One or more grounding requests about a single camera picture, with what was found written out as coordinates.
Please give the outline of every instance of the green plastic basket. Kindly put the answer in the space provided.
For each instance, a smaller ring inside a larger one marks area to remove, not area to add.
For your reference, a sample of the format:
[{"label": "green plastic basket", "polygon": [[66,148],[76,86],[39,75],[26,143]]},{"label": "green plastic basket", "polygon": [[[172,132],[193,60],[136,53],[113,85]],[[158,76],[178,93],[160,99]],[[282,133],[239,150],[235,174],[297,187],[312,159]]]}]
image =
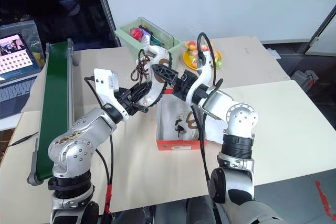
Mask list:
[{"label": "green plastic basket", "polygon": [[139,17],[132,22],[122,25],[115,31],[115,34],[126,43],[134,59],[138,58],[138,52],[140,49],[143,48],[143,45],[132,36],[130,36],[129,32],[131,28],[139,27],[140,25],[146,26],[148,30],[150,30],[158,40],[164,43],[165,49],[167,49],[168,52],[172,54],[173,67],[176,66],[178,58],[182,55],[181,41],[174,38],[164,30],[162,30],[160,27],[154,25],[153,23],[142,17]]}]

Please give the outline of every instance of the shoelace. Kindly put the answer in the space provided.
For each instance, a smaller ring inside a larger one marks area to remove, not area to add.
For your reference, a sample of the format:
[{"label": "shoelace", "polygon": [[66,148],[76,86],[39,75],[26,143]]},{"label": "shoelace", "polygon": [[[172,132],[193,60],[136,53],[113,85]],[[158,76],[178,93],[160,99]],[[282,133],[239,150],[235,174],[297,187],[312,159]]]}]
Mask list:
[{"label": "shoelace", "polygon": [[147,75],[148,75],[148,69],[145,69],[145,65],[151,61],[151,58],[153,58],[153,56],[145,54],[145,51],[143,49],[140,49],[139,53],[138,53],[138,65],[136,66],[136,68],[132,71],[131,73],[131,79],[132,81],[139,81],[139,84],[141,84],[142,79],[145,78],[147,81]]}]

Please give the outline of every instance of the yellow plate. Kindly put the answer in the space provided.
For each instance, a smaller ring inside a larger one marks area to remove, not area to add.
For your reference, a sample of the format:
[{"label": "yellow plate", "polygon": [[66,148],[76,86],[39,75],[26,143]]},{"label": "yellow plate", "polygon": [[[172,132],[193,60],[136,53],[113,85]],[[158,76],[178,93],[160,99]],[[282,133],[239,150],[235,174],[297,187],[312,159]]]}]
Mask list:
[{"label": "yellow plate", "polygon": [[[218,53],[219,59],[222,60],[222,55],[221,55],[221,53],[218,52],[218,50],[216,50],[216,51],[217,51],[217,53]],[[191,61],[190,61],[190,57],[189,57],[189,53],[188,53],[188,51],[185,51],[185,52],[183,53],[183,62],[184,62],[189,68],[191,68],[191,69],[193,69],[193,70],[197,70],[197,65],[196,65],[196,67],[195,67],[195,66],[193,66],[193,65],[191,64]]]}]

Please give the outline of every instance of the laptop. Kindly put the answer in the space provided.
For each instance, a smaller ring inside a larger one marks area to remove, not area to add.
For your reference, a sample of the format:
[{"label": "laptop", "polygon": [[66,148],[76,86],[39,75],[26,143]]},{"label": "laptop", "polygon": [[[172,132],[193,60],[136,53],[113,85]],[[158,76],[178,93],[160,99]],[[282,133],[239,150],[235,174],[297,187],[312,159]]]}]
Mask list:
[{"label": "laptop", "polygon": [[0,119],[21,112],[40,72],[20,33],[0,38]]}]

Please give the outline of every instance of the green conveyor belt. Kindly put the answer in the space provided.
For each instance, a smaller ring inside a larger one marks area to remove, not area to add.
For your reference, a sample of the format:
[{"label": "green conveyor belt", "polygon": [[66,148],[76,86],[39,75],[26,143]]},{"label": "green conveyor belt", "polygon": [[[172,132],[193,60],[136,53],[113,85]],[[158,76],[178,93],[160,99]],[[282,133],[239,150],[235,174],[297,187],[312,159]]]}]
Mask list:
[{"label": "green conveyor belt", "polygon": [[48,147],[54,138],[68,130],[68,42],[50,45],[42,120],[37,153],[36,177],[52,176],[53,162]]}]

